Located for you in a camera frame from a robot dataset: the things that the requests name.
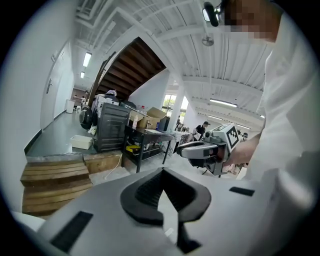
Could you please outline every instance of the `trash can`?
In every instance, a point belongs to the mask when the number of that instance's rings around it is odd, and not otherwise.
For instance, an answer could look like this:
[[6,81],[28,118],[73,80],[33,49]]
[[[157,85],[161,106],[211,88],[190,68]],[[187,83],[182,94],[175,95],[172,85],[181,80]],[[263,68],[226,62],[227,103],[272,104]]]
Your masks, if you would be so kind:
[[72,113],[74,111],[75,101],[71,99],[66,100],[66,112]]

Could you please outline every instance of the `door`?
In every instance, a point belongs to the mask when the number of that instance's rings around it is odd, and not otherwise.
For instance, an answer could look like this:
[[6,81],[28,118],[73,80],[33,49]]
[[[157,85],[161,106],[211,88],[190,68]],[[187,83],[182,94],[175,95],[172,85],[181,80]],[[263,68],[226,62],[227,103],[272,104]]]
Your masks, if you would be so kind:
[[54,121],[54,111],[57,93],[59,89],[60,80],[63,74],[63,55],[65,51],[65,47],[68,47],[69,44],[66,43],[63,50],[60,52],[57,60],[54,64],[54,67],[49,76],[49,81],[47,82],[43,97],[42,97],[42,105],[41,105],[41,129],[45,129],[48,125],[50,125]]

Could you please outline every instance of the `concrete floor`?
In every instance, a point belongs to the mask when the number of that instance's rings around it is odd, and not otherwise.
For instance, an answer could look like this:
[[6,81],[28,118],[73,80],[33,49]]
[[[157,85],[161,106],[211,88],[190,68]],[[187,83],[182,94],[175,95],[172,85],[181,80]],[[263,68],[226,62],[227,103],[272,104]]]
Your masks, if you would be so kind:
[[44,129],[26,155],[28,157],[43,157],[71,153],[97,153],[93,146],[88,150],[72,147],[70,138],[74,135],[91,137],[91,134],[81,127],[79,113],[65,112]]
[[[202,168],[196,168],[191,166],[188,159],[182,158],[178,154],[173,154],[172,157],[168,157],[165,161],[165,164],[162,164],[164,155],[157,155],[153,158],[147,159],[141,163],[140,172],[145,172],[149,170],[155,170],[159,167],[167,167],[177,173],[183,172],[192,172],[195,174],[201,175],[204,172]],[[98,172],[90,175],[90,179],[93,185],[98,185],[104,182],[113,181],[116,179],[120,179],[125,176],[129,176],[136,173],[136,165],[130,162],[129,165],[125,167],[121,167],[121,163],[119,163],[119,167],[112,170],[105,170],[102,172]],[[243,177],[246,173],[246,169],[241,170],[240,174],[237,177],[237,180]],[[215,177],[209,171],[207,171],[204,176],[207,177]],[[221,176],[222,179],[235,179],[235,176],[228,173]],[[178,213],[175,210],[174,206],[170,202],[168,196],[165,192],[162,193],[158,210],[164,215],[164,224],[163,231],[166,233],[168,238],[175,243],[177,241],[177,229],[178,229]]]

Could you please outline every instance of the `white box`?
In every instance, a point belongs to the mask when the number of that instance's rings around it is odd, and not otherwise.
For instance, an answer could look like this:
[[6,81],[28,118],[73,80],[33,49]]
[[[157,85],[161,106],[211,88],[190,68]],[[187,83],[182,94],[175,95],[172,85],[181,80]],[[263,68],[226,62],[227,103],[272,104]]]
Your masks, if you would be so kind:
[[74,111],[75,101],[71,99],[66,100],[66,112],[71,114]]
[[70,139],[70,141],[73,148],[88,150],[91,146],[92,138],[81,135],[74,135]]

